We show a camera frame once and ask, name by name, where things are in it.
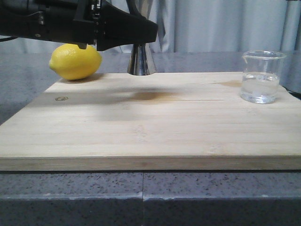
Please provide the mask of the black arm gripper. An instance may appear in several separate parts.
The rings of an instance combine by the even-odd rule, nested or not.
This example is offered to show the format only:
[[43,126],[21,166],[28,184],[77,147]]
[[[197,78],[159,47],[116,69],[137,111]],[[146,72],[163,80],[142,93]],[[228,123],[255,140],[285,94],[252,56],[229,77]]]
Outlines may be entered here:
[[96,43],[100,0],[2,0],[0,40],[17,38],[76,44]]

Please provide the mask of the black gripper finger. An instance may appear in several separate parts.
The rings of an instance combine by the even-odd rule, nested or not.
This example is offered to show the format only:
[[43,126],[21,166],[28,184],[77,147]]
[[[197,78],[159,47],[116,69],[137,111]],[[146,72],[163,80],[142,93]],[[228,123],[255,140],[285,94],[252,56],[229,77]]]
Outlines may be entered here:
[[106,0],[100,1],[97,12],[98,51],[128,44],[151,43],[156,40],[158,25],[141,15],[122,11]]

